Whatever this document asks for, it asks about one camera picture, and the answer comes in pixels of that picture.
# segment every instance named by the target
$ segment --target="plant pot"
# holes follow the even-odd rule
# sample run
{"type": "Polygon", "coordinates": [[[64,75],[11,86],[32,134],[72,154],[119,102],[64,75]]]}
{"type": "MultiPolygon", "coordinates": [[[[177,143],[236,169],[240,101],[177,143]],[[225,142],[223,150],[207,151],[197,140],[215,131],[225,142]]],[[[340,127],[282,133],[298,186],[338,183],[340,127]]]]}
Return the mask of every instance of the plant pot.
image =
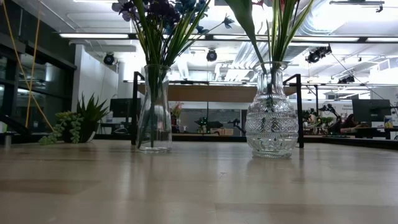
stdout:
{"type": "Polygon", "coordinates": [[[298,138],[299,123],[295,110],[283,89],[283,62],[265,64],[267,74],[260,66],[257,94],[250,104],[246,118],[246,137],[254,156],[289,158],[298,138]]]}
{"type": "MultiPolygon", "coordinates": [[[[62,139],[66,143],[72,143],[72,134],[69,131],[71,130],[72,125],[70,122],[67,124],[68,125],[65,127],[65,130],[62,133],[62,139]]],[[[82,121],[80,126],[81,129],[79,130],[79,143],[90,142],[93,140],[99,125],[100,124],[96,121],[82,121]]]]}

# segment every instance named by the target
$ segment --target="glass wall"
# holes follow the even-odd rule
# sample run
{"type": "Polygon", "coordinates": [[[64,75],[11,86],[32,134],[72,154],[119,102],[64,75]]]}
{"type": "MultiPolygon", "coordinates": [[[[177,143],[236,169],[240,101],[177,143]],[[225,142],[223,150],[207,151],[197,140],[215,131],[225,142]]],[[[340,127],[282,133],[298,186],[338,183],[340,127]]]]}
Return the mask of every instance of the glass wall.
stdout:
{"type": "Polygon", "coordinates": [[[51,129],[40,110],[53,126],[56,123],[56,113],[71,109],[73,71],[58,68],[40,57],[34,61],[29,54],[20,55],[20,58],[26,77],[17,62],[0,57],[0,111],[25,125],[29,101],[26,80],[32,80],[32,96],[39,106],[31,99],[29,129],[32,133],[49,133],[51,129]]]}
{"type": "MultiPolygon", "coordinates": [[[[22,66],[24,67],[27,79],[32,79],[32,86],[37,90],[47,91],[52,94],[71,95],[72,88],[70,87],[73,81],[73,76],[67,71],[62,70],[48,62],[36,59],[35,70],[32,78],[32,64],[33,56],[21,55],[22,66]]],[[[19,73],[19,85],[25,86],[25,80],[22,72],[19,73]]]]}

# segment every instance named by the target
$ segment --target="glass vase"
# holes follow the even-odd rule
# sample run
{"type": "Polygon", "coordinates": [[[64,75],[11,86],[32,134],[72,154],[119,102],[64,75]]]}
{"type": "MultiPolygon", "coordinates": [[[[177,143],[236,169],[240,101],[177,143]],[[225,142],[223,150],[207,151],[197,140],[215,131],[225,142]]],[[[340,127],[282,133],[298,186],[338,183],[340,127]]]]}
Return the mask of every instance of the glass vase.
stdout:
{"type": "Polygon", "coordinates": [[[283,62],[269,62],[254,69],[257,94],[248,109],[245,127],[254,156],[289,158],[297,143],[297,115],[283,88],[282,71],[286,67],[283,62]]]}
{"type": "Polygon", "coordinates": [[[169,88],[170,68],[163,65],[145,66],[145,98],[137,129],[136,147],[143,153],[169,152],[172,148],[169,88]]]}

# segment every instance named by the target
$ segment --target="table surface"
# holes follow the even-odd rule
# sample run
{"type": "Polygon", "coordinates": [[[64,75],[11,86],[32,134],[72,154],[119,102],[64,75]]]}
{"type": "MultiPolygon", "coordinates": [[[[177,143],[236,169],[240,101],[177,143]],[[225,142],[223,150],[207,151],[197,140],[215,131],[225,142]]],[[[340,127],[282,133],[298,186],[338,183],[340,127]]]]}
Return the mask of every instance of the table surface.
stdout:
{"type": "Polygon", "coordinates": [[[129,141],[0,149],[2,224],[398,222],[398,152],[306,144],[291,159],[246,143],[129,141]]]}

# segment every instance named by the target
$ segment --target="shelf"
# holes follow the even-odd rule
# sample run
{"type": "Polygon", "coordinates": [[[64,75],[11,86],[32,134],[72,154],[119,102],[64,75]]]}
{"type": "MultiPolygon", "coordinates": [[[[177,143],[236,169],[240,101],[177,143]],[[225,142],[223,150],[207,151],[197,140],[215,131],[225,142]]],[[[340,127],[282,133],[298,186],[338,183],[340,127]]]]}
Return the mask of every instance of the shelf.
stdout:
{"type": "MultiPolygon", "coordinates": [[[[296,87],[285,86],[287,96],[296,93],[296,87]]],[[[145,94],[145,85],[138,91],[145,94]]],[[[169,101],[199,101],[251,103],[256,95],[255,86],[169,85],[169,101]]]]}

